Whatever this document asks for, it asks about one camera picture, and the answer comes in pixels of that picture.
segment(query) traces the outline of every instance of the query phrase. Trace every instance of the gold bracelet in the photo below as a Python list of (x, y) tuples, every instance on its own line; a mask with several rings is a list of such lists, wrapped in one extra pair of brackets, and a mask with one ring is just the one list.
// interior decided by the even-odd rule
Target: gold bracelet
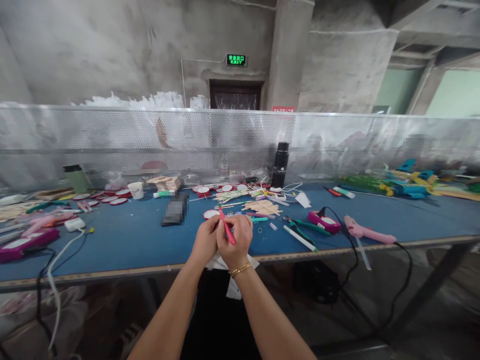
[(231, 272), (231, 277), (233, 278), (235, 275), (237, 275), (238, 273), (242, 272), (243, 270), (249, 268), (252, 266), (252, 263), (249, 261), (247, 262), (246, 264), (243, 264), (242, 266), (240, 266), (239, 268), (236, 268), (235, 270), (233, 270)]

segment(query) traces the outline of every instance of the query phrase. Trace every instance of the perforated metal panel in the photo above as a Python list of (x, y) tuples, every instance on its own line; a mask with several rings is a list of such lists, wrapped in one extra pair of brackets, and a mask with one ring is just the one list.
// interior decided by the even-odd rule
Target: perforated metal panel
[(480, 122), (472, 118), (1, 105), (0, 182), (40, 186), (63, 178), (63, 165), (80, 164), (94, 179), (160, 169), (188, 175), (187, 183), (209, 183), (223, 178), (221, 163), (233, 177), (270, 169), (279, 142), (290, 143), (287, 181), (408, 158), (422, 167), (455, 160), (477, 166), (479, 135)]

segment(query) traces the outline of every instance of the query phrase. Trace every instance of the red sign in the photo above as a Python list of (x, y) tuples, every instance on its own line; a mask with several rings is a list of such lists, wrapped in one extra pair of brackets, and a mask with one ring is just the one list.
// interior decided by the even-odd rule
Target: red sign
[(272, 111), (278, 111), (281, 113), (293, 113), (295, 106), (274, 106)]

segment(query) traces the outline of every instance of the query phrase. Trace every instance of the pliers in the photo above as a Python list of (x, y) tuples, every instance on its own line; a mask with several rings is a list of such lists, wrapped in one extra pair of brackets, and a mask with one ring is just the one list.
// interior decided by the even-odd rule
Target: pliers
[(35, 212), (35, 211), (46, 209), (46, 208), (48, 208), (50, 205), (68, 206), (69, 203), (66, 202), (66, 201), (59, 201), (59, 200), (48, 201), (48, 202), (44, 202), (43, 204), (40, 204), (40, 205), (31, 207), (31, 208), (29, 208), (29, 209), (28, 209), (27, 211), (25, 211), (25, 212), (26, 212), (27, 214), (31, 214), (31, 213), (33, 213), (33, 212)]
[(304, 221), (301, 221), (301, 220), (293, 220), (290, 216), (284, 216), (283, 219), (289, 222), (293, 231), (295, 231), (298, 235), (300, 235), (302, 238), (304, 238), (306, 241), (308, 241), (312, 245), (315, 245), (314, 242), (307, 235), (305, 235), (302, 232), (302, 230), (300, 230), (299, 225), (304, 226), (304, 227), (306, 227), (308, 229), (311, 229), (311, 230), (318, 231), (319, 233), (322, 233), (323, 235), (327, 235), (327, 236), (331, 235), (325, 229), (322, 229), (321, 227), (319, 227), (317, 225), (314, 225), (312, 223), (304, 222)]

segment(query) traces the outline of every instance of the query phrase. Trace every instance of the black pants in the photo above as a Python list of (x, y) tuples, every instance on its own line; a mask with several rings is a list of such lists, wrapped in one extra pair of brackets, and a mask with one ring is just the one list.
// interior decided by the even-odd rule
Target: black pants
[(261, 359), (243, 300), (226, 297), (230, 274), (204, 270), (181, 359)]

